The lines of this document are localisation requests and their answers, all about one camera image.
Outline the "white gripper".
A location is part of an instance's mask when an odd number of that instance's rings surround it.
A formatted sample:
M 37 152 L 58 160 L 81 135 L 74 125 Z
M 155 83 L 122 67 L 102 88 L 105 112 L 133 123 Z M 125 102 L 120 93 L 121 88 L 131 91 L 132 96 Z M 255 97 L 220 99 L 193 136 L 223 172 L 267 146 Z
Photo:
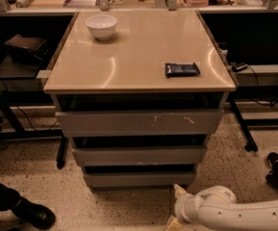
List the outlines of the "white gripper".
M 184 228 L 183 223 L 195 223 L 198 221 L 199 197 L 188 193 L 178 184 L 174 184 L 173 188 L 176 198 L 174 205 L 176 217 L 171 216 L 168 219 L 165 231 L 182 231 Z

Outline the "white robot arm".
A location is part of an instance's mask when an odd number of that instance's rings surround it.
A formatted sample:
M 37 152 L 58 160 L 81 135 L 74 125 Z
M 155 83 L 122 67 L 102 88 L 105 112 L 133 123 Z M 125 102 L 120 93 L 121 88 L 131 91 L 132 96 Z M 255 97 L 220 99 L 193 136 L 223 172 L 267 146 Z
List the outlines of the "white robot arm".
M 174 212 L 165 231 L 183 231 L 200 223 L 213 231 L 278 231 L 278 200 L 239 204 L 222 186 L 191 194 L 175 184 Z

